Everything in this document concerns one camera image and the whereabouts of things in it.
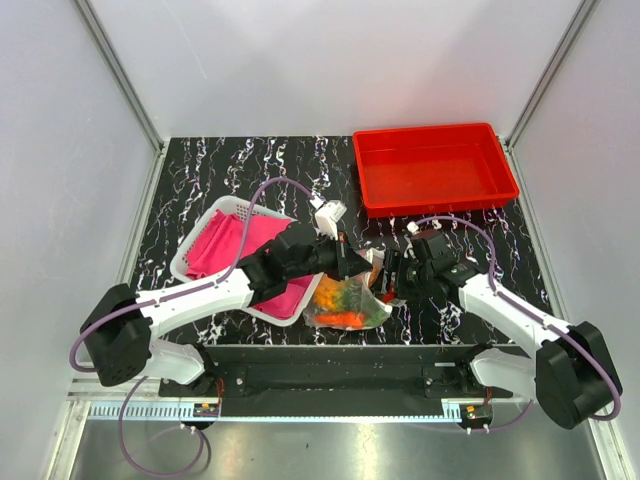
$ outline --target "white backdrop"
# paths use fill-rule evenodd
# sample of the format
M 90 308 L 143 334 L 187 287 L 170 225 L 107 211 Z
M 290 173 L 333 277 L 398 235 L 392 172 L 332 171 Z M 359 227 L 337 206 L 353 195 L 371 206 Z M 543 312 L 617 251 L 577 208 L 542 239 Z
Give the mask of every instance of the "white backdrop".
M 0 478 L 38 479 L 153 152 L 69 0 L 0 2 Z
M 93 0 L 163 137 L 510 133 L 579 0 Z
M 569 320 L 598 326 L 616 363 L 638 473 L 639 21 L 636 0 L 600 4 L 516 146 Z

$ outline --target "clear plastic bag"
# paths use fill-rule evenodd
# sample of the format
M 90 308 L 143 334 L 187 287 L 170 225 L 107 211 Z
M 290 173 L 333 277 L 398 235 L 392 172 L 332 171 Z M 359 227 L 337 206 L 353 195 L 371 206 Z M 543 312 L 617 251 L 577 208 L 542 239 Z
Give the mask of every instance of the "clear plastic bag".
M 307 325 L 340 330 L 367 330 L 382 325 L 392 307 L 376 299 L 369 290 L 380 269 L 384 254 L 366 250 L 360 254 L 374 265 L 371 272 L 341 282 L 322 277 L 302 314 Z

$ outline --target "pink towel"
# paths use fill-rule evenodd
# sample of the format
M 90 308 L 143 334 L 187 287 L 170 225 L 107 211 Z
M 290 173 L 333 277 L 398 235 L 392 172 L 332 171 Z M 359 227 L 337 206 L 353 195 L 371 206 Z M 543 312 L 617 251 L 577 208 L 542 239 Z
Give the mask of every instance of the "pink towel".
M 251 255 L 266 242 L 273 240 L 290 222 L 288 219 L 255 215 L 249 225 L 242 257 Z M 237 215 L 217 212 L 187 253 L 187 276 L 198 279 L 229 267 L 238 253 L 243 227 L 244 222 Z M 313 276 L 307 276 L 291 280 L 285 293 L 253 308 L 280 320 L 291 318 L 312 278 Z

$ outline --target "red tray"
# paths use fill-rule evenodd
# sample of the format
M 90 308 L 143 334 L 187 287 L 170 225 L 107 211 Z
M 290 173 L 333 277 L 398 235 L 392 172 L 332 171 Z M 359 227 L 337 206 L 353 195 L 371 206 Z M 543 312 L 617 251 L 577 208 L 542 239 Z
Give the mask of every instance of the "red tray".
M 520 194 L 491 125 L 356 132 L 369 217 L 503 207 Z

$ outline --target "white plastic basket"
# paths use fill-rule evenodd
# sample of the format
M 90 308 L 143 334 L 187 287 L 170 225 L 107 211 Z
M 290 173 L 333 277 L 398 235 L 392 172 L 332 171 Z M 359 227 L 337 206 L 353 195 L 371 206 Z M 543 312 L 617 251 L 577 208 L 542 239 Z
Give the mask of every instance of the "white plastic basket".
M 189 232 L 187 238 L 182 241 L 182 244 L 180 244 L 180 247 L 178 248 L 178 252 L 176 253 L 175 257 L 173 257 L 173 260 L 171 260 L 169 269 L 171 270 L 171 274 L 178 280 L 185 283 L 191 281 L 191 279 L 187 277 L 187 254 L 189 253 L 189 250 L 191 250 L 191 247 L 196 242 L 204 228 L 209 223 L 209 220 L 211 220 L 211 218 L 218 210 L 225 215 L 235 213 L 236 215 L 238 215 L 238 218 L 240 218 L 241 220 L 245 220 L 247 218 L 247 212 L 249 211 L 249 202 L 246 200 L 242 200 L 241 198 L 228 195 L 225 197 L 220 197 L 215 201 L 211 208 L 209 208 L 209 210 L 205 212 L 200 220 L 198 220 L 198 223 L 196 223 L 191 232 Z M 289 218 L 294 222 L 296 221 L 295 218 L 287 217 L 286 215 L 282 215 L 278 212 L 274 212 L 273 210 L 269 210 L 268 208 L 261 207 L 259 205 L 256 205 L 253 208 L 253 214 L 275 218 Z M 313 292 L 318 286 L 321 278 L 321 273 L 318 275 L 314 275 L 313 280 L 309 284 L 309 287 L 307 288 L 306 292 L 304 292 L 302 300 L 300 300 L 300 303 L 298 304 L 298 308 L 296 308 L 295 313 L 290 318 L 280 320 L 278 318 L 267 315 L 264 312 L 260 312 L 254 308 L 243 308 L 242 310 L 250 315 L 260 318 L 261 320 L 264 320 L 265 322 L 272 323 L 279 327 L 286 327 L 288 325 L 291 325 L 295 323 L 295 321 L 300 317 L 300 315 L 302 314 L 302 310 L 311 300 L 311 296 L 313 295 Z

